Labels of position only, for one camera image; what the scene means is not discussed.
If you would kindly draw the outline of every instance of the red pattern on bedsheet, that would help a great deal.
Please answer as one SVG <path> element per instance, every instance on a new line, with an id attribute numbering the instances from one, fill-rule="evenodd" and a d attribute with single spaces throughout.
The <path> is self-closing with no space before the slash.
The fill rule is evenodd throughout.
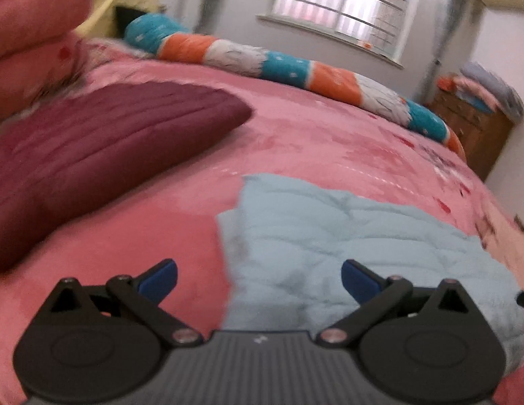
<path id="1" fill-rule="evenodd" d="M 255 117 L 203 156 L 60 228 L 17 269 L 0 276 L 4 403 L 24 397 L 12 370 L 12 351 L 61 277 L 102 284 L 172 257 L 179 284 L 161 306 L 206 334 L 218 328 L 230 288 L 214 218 L 235 206 L 244 174 L 283 174 L 414 205 L 468 234 L 475 233 L 481 201 L 492 199 L 457 155 L 440 144 L 308 91 L 202 66 L 122 61 L 93 70 L 79 94 L 115 82 L 150 80 L 226 89 L 251 104 Z M 496 398 L 500 405 L 524 404 L 524 368 L 504 380 Z"/>

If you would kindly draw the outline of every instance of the black device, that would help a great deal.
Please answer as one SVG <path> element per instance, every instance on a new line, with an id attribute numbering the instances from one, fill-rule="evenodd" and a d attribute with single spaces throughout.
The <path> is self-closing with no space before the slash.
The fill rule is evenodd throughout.
<path id="1" fill-rule="evenodd" d="M 456 280 L 415 288 L 349 260 L 342 284 L 360 308 L 314 340 L 218 330 L 204 341 L 158 307 L 177 276 L 166 259 L 104 286 L 59 281 L 15 349 L 27 404 L 487 404 L 503 376 L 503 348 Z"/>

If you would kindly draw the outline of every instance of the maroon pillow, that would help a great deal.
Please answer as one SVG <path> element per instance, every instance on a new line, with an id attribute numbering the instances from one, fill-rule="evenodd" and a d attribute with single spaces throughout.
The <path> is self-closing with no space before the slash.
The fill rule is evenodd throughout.
<path id="1" fill-rule="evenodd" d="M 226 91 L 173 82 L 111 85 L 41 107 L 0 136 L 0 272 L 251 113 Z"/>

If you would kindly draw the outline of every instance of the teal fabric with white dots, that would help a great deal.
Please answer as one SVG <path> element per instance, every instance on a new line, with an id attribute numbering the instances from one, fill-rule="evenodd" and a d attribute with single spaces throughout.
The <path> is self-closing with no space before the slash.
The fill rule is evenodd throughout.
<path id="1" fill-rule="evenodd" d="M 311 61 L 298 59 L 285 53 L 268 52 L 262 64 L 262 79 L 305 88 L 311 69 Z"/>
<path id="2" fill-rule="evenodd" d="M 409 122 L 411 131 L 429 137 L 432 140 L 445 142 L 449 137 L 448 128 L 440 117 L 433 114 L 425 106 L 406 99 L 410 108 L 412 120 Z"/>
<path id="3" fill-rule="evenodd" d="M 188 33 L 189 30 L 166 15 L 149 13 L 135 19 L 127 26 L 125 41 L 145 52 L 157 54 L 163 39 L 176 32 Z"/>

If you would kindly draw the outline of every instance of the black cloth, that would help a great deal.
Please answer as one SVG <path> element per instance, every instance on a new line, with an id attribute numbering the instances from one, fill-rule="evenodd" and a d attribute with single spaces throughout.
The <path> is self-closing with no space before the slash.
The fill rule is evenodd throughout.
<path id="1" fill-rule="evenodd" d="M 115 7 L 115 26 L 118 28 L 118 36 L 123 38 L 125 36 L 125 29 L 135 19 L 147 14 L 142 10 L 131 9 L 130 7 L 116 6 Z"/>

